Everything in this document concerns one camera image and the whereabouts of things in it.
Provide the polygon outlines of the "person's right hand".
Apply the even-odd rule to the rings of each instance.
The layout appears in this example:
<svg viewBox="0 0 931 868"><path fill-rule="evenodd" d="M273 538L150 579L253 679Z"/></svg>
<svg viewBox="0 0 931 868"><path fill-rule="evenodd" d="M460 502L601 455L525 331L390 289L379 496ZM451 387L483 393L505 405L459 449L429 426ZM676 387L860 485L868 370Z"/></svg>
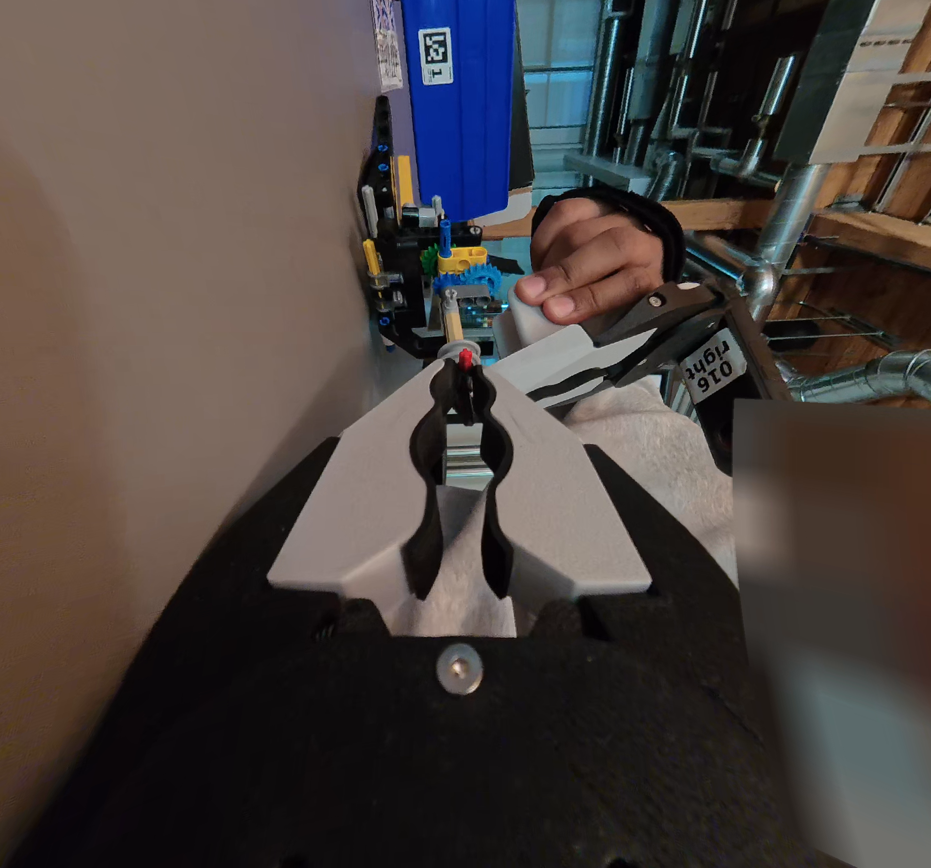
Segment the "person's right hand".
<svg viewBox="0 0 931 868"><path fill-rule="evenodd" d="M561 199L537 216L531 274L516 297L557 325L619 312L665 282L664 248L621 210L588 198Z"/></svg>

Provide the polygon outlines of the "zebra striped sticker sheet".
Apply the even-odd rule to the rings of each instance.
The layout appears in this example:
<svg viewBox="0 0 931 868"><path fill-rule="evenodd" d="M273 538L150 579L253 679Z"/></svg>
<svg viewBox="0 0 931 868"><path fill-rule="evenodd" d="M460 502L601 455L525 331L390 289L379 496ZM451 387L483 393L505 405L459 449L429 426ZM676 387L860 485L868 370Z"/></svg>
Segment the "zebra striped sticker sheet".
<svg viewBox="0 0 931 868"><path fill-rule="evenodd" d="M399 31L394 6L400 0L369 0L381 94L403 87Z"/></svg>

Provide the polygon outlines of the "blue plastic bin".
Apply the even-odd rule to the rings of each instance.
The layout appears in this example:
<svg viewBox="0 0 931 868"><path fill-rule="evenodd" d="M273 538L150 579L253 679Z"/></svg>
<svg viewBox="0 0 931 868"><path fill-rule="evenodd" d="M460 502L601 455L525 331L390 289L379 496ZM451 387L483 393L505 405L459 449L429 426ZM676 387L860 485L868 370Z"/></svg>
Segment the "blue plastic bin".
<svg viewBox="0 0 931 868"><path fill-rule="evenodd" d="M421 196L451 221L506 208L516 0L401 0Z"/></svg>

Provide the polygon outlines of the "black box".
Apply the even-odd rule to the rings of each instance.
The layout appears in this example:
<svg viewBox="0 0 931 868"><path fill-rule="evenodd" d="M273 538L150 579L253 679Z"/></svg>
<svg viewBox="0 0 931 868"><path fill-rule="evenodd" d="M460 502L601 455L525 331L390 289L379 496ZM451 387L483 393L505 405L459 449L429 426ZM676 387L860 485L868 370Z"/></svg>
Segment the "black box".
<svg viewBox="0 0 931 868"><path fill-rule="evenodd" d="M532 188L534 167L522 61L518 12L515 11L508 191Z"/></svg>

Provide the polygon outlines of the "multicoloured lego gear assembly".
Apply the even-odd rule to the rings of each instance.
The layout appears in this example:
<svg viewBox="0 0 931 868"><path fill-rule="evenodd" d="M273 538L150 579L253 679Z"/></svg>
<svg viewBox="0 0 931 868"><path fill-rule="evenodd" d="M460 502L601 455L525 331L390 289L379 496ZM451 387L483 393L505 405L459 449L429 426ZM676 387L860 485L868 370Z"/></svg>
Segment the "multicoloured lego gear assembly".
<svg viewBox="0 0 931 868"><path fill-rule="evenodd" d="M375 99L356 198L372 328L385 354L408 361L412 373L434 362L449 339L443 303L454 292L454 332L477 346L483 363L495 362L493 326L508 310L506 279L522 268L491 254L479 225L450 221L439 197L414 199L411 159L395 148L386 94Z"/></svg>

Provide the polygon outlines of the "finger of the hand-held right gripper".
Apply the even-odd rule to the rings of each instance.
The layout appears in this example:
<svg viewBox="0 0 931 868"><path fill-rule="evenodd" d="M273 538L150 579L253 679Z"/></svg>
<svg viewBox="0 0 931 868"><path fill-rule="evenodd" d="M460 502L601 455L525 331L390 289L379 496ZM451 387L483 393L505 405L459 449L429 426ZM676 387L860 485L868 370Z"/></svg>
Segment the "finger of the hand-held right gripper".
<svg viewBox="0 0 931 868"><path fill-rule="evenodd" d="M522 393L562 384L591 370L602 371L621 362L649 339L649 331L596 347L580 325L562 328L518 350L491 367Z"/></svg>
<svg viewBox="0 0 931 868"><path fill-rule="evenodd" d="M570 406L608 388L625 386L658 370L658 355L630 355L617 362L579 359L555 368L527 392L544 409Z"/></svg>

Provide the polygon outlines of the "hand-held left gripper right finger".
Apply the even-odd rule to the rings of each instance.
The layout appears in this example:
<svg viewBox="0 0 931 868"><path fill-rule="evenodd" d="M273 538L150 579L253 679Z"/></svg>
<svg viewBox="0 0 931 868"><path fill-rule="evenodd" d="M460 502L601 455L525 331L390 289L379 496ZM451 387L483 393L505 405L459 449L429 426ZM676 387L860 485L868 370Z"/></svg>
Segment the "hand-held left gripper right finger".
<svg viewBox="0 0 931 868"><path fill-rule="evenodd" d="M534 615L558 600L646 592L651 575L584 444L501 374L477 367L486 488L482 569Z"/></svg>

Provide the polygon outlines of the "wooden beam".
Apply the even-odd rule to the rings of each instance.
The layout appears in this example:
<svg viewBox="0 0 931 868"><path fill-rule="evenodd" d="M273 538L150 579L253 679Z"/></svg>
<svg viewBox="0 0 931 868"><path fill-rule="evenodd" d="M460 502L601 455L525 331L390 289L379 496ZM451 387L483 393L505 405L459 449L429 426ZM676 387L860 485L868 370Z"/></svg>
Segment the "wooden beam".
<svg viewBox="0 0 931 868"><path fill-rule="evenodd" d="M730 231L762 228L774 199L676 199L661 205L685 231Z"/></svg>

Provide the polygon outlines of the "metal pipes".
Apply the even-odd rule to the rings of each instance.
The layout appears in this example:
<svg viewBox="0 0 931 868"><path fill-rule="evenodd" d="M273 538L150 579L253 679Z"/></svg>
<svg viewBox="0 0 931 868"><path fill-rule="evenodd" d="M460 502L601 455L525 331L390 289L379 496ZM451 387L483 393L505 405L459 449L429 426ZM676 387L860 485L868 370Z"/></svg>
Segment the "metal pipes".
<svg viewBox="0 0 931 868"><path fill-rule="evenodd" d="M804 241L867 211L929 224L929 0L604 0L585 181L653 199L774 199L692 255L771 312Z"/></svg>

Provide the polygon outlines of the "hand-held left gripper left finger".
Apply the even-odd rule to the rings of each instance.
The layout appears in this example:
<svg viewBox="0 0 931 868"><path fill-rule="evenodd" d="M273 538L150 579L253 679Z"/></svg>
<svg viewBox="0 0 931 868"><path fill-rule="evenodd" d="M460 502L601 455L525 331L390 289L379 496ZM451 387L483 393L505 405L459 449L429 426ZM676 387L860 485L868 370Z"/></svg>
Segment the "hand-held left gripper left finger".
<svg viewBox="0 0 931 868"><path fill-rule="evenodd" d="M343 432L271 585L368 599L384 617L425 600L443 555L436 487L461 377L452 360L436 361Z"/></svg>

